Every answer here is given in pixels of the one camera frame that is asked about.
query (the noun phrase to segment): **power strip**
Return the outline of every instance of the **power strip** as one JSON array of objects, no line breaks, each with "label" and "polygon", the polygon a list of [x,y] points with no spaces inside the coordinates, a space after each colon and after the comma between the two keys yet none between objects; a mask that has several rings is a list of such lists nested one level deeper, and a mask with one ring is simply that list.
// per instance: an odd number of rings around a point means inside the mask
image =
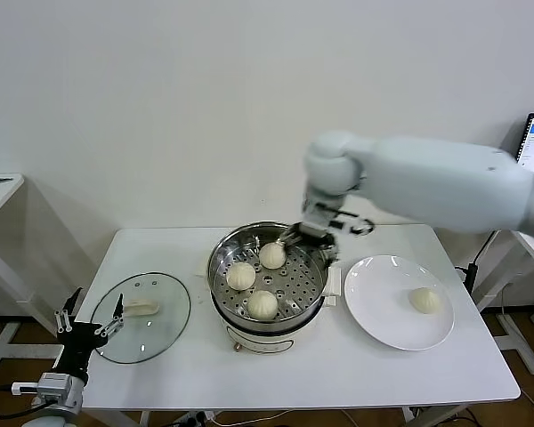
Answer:
[{"label": "power strip", "polygon": [[195,420],[196,414],[198,412],[203,412],[204,414],[206,414],[206,420],[213,420],[215,419],[215,416],[219,414],[219,412],[216,413],[214,411],[189,411],[186,414],[182,415],[180,418],[176,418],[173,423],[187,423],[190,418],[194,418]]}]

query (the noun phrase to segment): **plate rim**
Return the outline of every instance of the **plate rim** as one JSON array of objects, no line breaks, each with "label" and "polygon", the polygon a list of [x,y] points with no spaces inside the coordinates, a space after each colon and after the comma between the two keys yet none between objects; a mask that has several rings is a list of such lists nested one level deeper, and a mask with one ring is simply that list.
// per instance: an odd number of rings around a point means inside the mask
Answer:
[{"label": "plate rim", "polygon": [[[352,277],[351,273],[352,271],[358,267],[360,264],[362,264],[364,261],[366,261],[368,258],[377,258],[377,257],[396,257],[396,258],[400,258],[402,260],[404,260],[405,262],[411,262],[412,264],[415,264],[417,267],[423,269],[427,274],[429,274],[432,278],[434,278],[439,284],[440,284],[440,289],[442,290],[442,292],[445,294],[446,298],[447,298],[447,301],[449,303],[449,306],[450,306],[450,309],[451,309],[451,326],[449,328],[449,331],[445,334],[445,336],[439,340],[437,343],[433,344],[433,345],[430,345],[430,346],[427,346],[427,347],[420,347],[420,348],[406,348],[406,347],[403,347],[403,346],[400,346],[400,345],[396,345],[396,344],[392,344],[392,343],[389,343],[389,342],[386,342],[380,338],[378,338],[375,334],[372,334],[370,331],[367,330],[366,327],[364,327],[360,322],[359,320],[356,318],[356,315],[354,314],[354,312],[352,311],[352,307],[349,303],[349,299],[350,297],[348,296],[348,293],[346,292],[346,286],[348,284],[350,277]],[[398,350],[404,350],[404,351],[423,351],[423,350],[430,350],[434,347],[437,347],[438,345],[440,344],[443,344],[447,338],[449,337],[449,335],[451,335],[451,332],[453,332],[453,329],[455,327],[455,309],[453,307],[453,303],[451,302],[450,298],[449,298],[449,295],[447,293],[447,290],[445,289],[445,285],[437,278],[437,276],[435,276],[434,274],[432,274],[431,271],[429,271],[429,269],[427,269],[426,267],[424,267],[423,265],[421,264],[418,264],[417,262],[413,261],[413,260],[409,260],[408,258],[404,258],[403,256],[399,256],[399,255],[393,255],[393,254],[378,254],[378,255],[370,255],[370,256],[366,256],[360,260],[358,260],[357,262],[355,262],[350,269],[348,269],[348,272],[346,273],[346,277],[344,278],[344,299],[346,301],[346,306],[348,307],[348,311],[350,312],[351,316],[353,317],[354,321],[368,334],[370,335],[372,338],[374,338],[375,340],[381,342],[382,344],[385,344],[389,347],[392,347],[394,349],[398,349]]]}]

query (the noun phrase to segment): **pot handle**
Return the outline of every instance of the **pot handle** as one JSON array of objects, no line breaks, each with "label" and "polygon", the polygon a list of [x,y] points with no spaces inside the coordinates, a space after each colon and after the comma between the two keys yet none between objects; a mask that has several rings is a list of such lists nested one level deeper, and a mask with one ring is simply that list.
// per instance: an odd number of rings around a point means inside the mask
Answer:
[{"label": "pot handle", "polygon": [[335,264],[328,267],[327,285],[322,295],[325,297],[325,307],[334,307],[336,297],[342,295],[342,269]]}]

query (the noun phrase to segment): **white plate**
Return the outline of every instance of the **white plate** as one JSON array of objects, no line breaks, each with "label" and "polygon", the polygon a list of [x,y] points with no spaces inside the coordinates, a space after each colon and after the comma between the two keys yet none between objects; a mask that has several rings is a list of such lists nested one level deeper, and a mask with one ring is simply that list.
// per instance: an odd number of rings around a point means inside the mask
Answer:
[{"label": "white plate", "polygon": [[[441,300],[433,314],[417,311],[409,293],[430,287]],[[427,350],[441,344],[455,313],[441,282],[428,270],[399,256],[369,256],[355,264],[344,282],[350,313],[374,338],[401,350]]]}]

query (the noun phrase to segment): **floor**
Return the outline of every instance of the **floor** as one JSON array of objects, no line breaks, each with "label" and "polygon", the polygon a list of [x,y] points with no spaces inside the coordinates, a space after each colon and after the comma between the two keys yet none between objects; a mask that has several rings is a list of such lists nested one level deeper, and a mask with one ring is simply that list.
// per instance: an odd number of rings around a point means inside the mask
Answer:
[{"label": "floor", "polygon": [[[501,329],[494,315],[483,315],[483,317],[493,335],[503,334],[504,331]],[[513,318],[534,350],[534,325],[530,322],[530,314],[514,313]],[[14,337],[14,342],[55,343],[55,339],[40,325],[27,323],[22,325],[18,334]],[[534,399],[534,376],[528,373],[515,351],[505,352],[505,359],[508,366],[511,367],[518,383]],[[11,383],[13,381],[36,381],[41,373],[47,371],[51,366],[51,360],[4,360],[0,364],[0,384]],[[16,412],[26,409],[30,400],[31,398],[14,398],[4,394],[0,396],[0,412]],[[534,407],[524,396],[513,402],[474,405],[471,409],[483,427],[524,425],[534,427]],[[150,427],[160,427],[166,423],[171,423],[181,414],[171,412],[153,413],[150,417]],[[219,423],[239,423],[274,414],[277,413],[222,413],[217,417],[216,421]],[[399,427],[403,424],[401,411],[395,408],[349,410],[348,414],[356,421],[359,427]],[[140,413],[130,413],[129,416],[138,421]],[[27,420],[27,418],[21,418],[0,421],[0,426],[18,427]],[[81,414],[77,419],[78,427],[102,427],[103,425],[86,414]],[[352,423],[341,411],[298,411],[283,415],[274,420],[262,423],[246,423],[245,425],[248,427],[251,425],[261,427],[350,427]],[[442,425],[448,425],[450,427],[474,426],[473,423],[469,423],[468,421],[454,421]]]}]

